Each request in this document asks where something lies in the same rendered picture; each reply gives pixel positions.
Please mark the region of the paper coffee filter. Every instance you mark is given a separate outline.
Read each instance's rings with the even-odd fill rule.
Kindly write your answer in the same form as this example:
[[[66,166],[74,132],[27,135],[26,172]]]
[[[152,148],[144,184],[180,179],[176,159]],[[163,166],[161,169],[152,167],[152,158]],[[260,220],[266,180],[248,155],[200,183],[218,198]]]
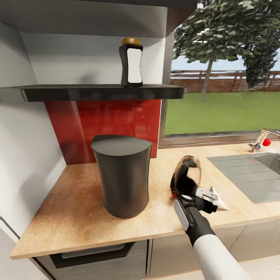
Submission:
[[[218,200],[216,201],[216,200],[210,199],[210,198],[208,198],[206,196],[203,197],[204,199],[206,199],[207,201],[212,202],[213,205],[218,205],[218,208],[229,210],[228,207],[224,204],[224,202],[222,201],[222,199],[220,198],[220,196],[218,195],[218,193],[216,192],[216,190],[214,189],[213,186],[211,186],[209,192],[215,193],[218,196]]]

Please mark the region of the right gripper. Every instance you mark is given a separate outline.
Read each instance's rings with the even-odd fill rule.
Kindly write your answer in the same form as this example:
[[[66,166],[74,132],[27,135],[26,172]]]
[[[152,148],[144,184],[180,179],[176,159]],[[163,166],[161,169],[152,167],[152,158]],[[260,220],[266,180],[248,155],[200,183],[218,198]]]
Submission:
[[[208,214],[211,214],[212,212],[216,212],[218,209],[218,205],[213,205],[212,202],[207,201],[206,199],[202,199],[200,197],[197,197],[195,194],[190,194],[191,197],[196,198],[200,203],[200,209],[199,211],[204,211]]]

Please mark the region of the bottle of coffee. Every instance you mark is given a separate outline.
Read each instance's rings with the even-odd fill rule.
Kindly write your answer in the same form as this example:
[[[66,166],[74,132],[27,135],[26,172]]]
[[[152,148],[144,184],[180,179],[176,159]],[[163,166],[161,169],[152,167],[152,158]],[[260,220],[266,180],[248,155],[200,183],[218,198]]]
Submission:
[[[143,86],[140,72],[143,46],[140,39],[125,37],[121,41],[119,53],[122,61],[121,86],[138,88]]]

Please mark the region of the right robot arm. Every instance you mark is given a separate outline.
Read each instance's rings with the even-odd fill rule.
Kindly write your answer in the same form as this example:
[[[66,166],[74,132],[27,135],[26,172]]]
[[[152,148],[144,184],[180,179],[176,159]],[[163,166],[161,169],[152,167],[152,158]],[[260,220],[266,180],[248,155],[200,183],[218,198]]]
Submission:
[[[188,234],[205,280],[253,280],[238,261],[216,236],[207,218],[199,211],[208,214],[216,212],[213,205],[203,197],[218,200],[218,196],[198,188],[196,194],[181,195],[174,200],[174,209]]]

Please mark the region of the electric kettle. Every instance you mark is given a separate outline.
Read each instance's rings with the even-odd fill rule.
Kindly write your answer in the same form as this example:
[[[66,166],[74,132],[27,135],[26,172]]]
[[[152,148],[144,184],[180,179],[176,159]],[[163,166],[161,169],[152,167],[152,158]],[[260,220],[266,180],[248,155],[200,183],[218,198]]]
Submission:
[[[171,180],[173,196],[196,194],[201,182],[201,168],[198,158],[184,156],[177,164]]]

